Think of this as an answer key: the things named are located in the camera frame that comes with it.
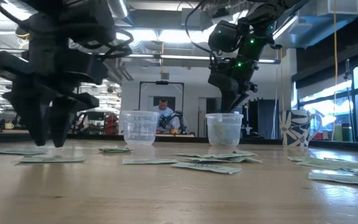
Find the white shirt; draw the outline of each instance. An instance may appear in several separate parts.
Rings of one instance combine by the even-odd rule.
[[[158,118],[161,118],[161,116],[163,116],[163,115],[164,116],[170,116],[173,113],[173,110],[171,108],[167,107],[165,110],[161,110],[158,105],[153,107],[153,111],[158,113]],[[178,118],[173,118],[169,122],[169,124],[171,126],[173,126],[175,129],[179,128],[179,122],[177,122],[177,120],[178,120]],[[160,130],[160,131],[165,130],[165,129],[159,127],[158,124],[157,124],[157,129]]]

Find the wall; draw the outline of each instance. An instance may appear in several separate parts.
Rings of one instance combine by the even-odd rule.
[[[275,85],[273,79],[275,77],[276,65],[261,65],[260,70],[254,73],[253,82],[259,85],[258,93],[253,93],[249,99],[256,97],[274,99],[275,98]],[[139,104],[139,82],[140,81],[158,81],[160,80],[160,68],[149,67],[142,69],[139,67],[127,68],[128,72],[134,78],[134,81],[122,83],[122,98],[121,110],[137,110]],[[164,68],[164,72],[170,73],[170,82],[183,82],[184,89],[184,105],[183,114],[185,115],[185,125],[191,131],[197,133],[198,131],[198,101],[200,97],[217,98],[221,97],[218,88],[208,84],[209,69],[207,68],[181,68],[169,67]],[[166,91],[162,91],[160,95],[167,95]]]

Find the table surface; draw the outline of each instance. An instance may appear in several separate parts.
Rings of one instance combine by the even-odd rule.
[[[358,185],[308,179],[311,167],[287,156],[358,161],[358,152],[240,145],[263,164],[233,175],[168,164],[122,165],[123,159],[175,158],[174,153],[228,153],[208,144],[156,142],[129,154],[101,154],[119,141],[67,141],[50,155],[85,156],[77,164],[18,164],[0,155],[0,223],[358,223]],[[32,142],[0,149],[33,149]]]

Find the man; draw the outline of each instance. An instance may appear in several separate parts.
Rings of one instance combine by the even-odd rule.
[[[158,105],[154,106],[153,110],[158,113],[159,118],[161,118],[161,116],[170,116],[173,113],[173,110],[168,107],[168,100],[166,99],[161,99],[158,102]],[[176,121],[177,118],[172,119],[165,127],[160,127],[157,123],[157,131],[169,133],[169,130],[178,126]]]

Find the plastic cup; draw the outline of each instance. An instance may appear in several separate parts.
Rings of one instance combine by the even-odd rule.
[[[122,111],[124,140],[128,144],[151,145],[155,141],[158,113],[150,111]]]
[[[236,146],[240,142],[242,114],[213,113],[205,115],[208,140],[212,146]]]

